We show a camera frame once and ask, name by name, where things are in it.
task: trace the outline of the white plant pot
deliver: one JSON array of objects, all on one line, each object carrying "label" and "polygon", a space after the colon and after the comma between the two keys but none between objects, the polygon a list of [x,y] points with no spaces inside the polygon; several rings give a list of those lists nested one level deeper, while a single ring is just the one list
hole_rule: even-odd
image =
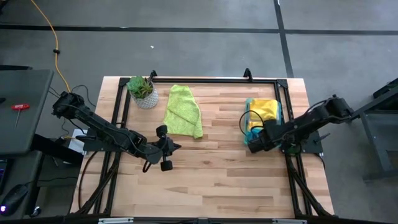
[{"label": "white plant pot", "polygon": [[157,90],[155,89],[155,86],[153,84],[152,84],[152,86],[154,87],[154,90],[152,91],[152,93],[147,95],[144,99],[137,99],[130,92],[131,98],[137,103],[138,107],[140,107],[142,109],[151,109],[154,106],[156,106],[157,101],[159,100],[159,96],[157,94]]}]

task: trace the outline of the potted plant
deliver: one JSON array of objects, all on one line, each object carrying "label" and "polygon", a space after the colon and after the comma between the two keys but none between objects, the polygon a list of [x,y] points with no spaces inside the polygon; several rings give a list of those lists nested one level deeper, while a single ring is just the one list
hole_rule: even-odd
[{"label": "potted plant", "polygon": [[140,108],[150,109],[157,104],[159,96],[151,80],[141,76],[131,77],[127,89]]}]

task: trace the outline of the green towel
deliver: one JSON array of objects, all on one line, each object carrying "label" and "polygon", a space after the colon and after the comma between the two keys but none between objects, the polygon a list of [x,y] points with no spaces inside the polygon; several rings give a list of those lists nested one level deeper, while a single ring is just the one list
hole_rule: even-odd
[{"label": "green towel", "polygon": [[169,134],[193,136],[195,139],[203,136],[200,110],[189,87],[174,85],[170,89],[164,124]]}]

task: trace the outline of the metal bracket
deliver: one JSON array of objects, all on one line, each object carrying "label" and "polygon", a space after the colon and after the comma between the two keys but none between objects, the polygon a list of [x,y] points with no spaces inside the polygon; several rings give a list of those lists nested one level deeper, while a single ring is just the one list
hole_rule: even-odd
[{"label": "metal bracket", "polygon": [[248,78],[249,82],[253,82],[253,76],[251,75],[249,68],[244,70],[243,78]]},{"label": "metal bracket", "polygon": [[273,224],[307,224],[306,220],[289,220],[283,218],[276,218],[272,220]]},{"label": "metal bracket", "polygon": [[282,86],[283,88],[288,88],[287,80],[286,79],[277,79],[276,82]]},{"label": "metal bracket", "polygon": [[125,223],[133,223],[134,217],[126,217],[126,218],[100,218],[98,220],[98,224],[125,224]]},{"label": "metal bracket", "polygon": [[129,78],[120,78],[119,79],[119,86],[124,86],[125,84],[127,84],[130,81]]},{"label": "metal bracket", "polygon": [[157,76],[156,71],[155,71],[155,70],[152,70],[151,73],[150,73],[150,75],[149,75],[149,81],[151,81],[152,79],[154,79],[154,77],[156,77],[156,76]]}]

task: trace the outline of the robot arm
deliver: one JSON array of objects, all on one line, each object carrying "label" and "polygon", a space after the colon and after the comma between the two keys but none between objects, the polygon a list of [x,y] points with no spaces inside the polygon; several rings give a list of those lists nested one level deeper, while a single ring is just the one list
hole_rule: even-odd
[{"label": "robot arm", "polygon": [[280,145],[281,149],[287,152],[291,147],[307,140],[311,133],[324,125],[345,122],[350,119],[353,113],[346,101],[336,95],[314,106],[298,118],[282,125],[278,125],[276,120],[265,121],[264,129],[259,132],[258,138],[253,139],[248,144],[250,151],[252,153],[261,150],[269,151]]},{"label": "robot arm", "polygon": [[52,114],[58,118],[63,116],[66,119],[78,119],[94,131],[94,136],[87,136],[85,141],[99,140],[106,149],[121,150],[132,156],[145,159],[150,164],[156,164],[160,158],[163,158],[162,171],[172,169],[172,163],[167,161],[166,157],[171,156],[181,146],[174,144],[167,137],[166,126],[163,125],[156,129],[160,138],[157,142],[147,142],[145,136],[138,132],[117,128],[92,112],[84,104],[84,99],[80,95],[64,91],[52,107]]}]

